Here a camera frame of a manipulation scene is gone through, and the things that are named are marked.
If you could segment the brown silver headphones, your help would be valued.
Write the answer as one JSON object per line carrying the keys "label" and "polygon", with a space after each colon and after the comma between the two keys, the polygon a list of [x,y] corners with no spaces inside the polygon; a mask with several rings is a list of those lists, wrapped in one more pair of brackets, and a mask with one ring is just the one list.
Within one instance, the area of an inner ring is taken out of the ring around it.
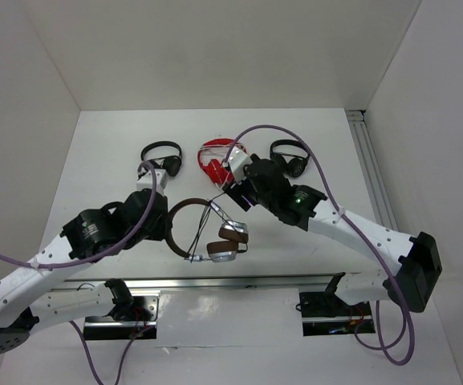
{"label": "brown silver headphones", "polygon": [[[182,209],[195,205],[203,207],[203,211],[197,223],[197,230],[192,243],[187,250],[183,250],[176,243],[173,236],[174,220]],[[218,230],[219,240],[206,244],[207,257],[205,257],[202,254],[197,254],[197,247],[211,213],[215,213],[221,220],[221,225]],[[172,252],[186,261],[212,261],[213,263],[228,262],[234,261],[238,254],[248,251],[250,236],[247,224],[235,221],[214,199],[205,200],[202,198],[189,198],[182,200],[170,209],[167,220],[168,228],[165,241]]]}

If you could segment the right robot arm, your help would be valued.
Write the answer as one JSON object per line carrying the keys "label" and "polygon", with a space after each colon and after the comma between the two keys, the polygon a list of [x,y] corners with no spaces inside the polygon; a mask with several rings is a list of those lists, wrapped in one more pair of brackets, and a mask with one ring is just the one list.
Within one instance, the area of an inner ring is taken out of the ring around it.
{"label": "right robot arm", "polygon": [[323,192],[291,184],[272,160],[233,148],[225,167],[234,177],[226,189],[244,210],[261,205],[285,225],[328,237],[380,264],[372,274],[336,274],[324,304],[343,314],[359,302],[392,301],[409,312],[425,310],[443,270],[436,239],[378,225],[333,205]]}

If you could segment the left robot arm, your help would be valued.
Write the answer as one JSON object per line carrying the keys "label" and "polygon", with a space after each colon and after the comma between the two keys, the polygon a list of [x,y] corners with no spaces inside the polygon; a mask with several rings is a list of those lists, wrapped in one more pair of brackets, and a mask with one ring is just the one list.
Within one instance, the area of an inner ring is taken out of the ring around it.
{"label": "left robot arm", "polygon": [[104,257],[143,240],[162,241],[167,213],[167,198],[150,188],[133,192],[123,202],[86,209],[47,247],[1,278],[0,354],[64,322],[91,316],[119,321],[129,316],[135,300],[122,279],[70,293],[53,289]]}

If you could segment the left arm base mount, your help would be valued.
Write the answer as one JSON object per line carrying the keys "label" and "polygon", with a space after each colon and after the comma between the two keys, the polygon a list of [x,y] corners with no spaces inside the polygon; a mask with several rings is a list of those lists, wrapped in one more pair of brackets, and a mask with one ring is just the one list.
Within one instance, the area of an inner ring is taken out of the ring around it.
{"label": "left arm base mount", "polygon": [[82,332],[87,341],[155,340],[159,315],[158,291],[130,289],[133,304],[126,315],[91,316],[83,321]]}

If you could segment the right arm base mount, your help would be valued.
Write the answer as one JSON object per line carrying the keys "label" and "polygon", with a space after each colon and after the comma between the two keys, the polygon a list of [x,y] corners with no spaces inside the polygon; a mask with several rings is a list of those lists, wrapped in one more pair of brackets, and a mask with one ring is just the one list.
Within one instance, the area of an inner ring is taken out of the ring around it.
{"label": "right arm base mount", "polygon": [[376,330],[372,308],[367,302],[348,305],[335,295],[343,274],[298,274],[293,276],[299,290],[294,308],[300,313],[304,337],[373,334]]}

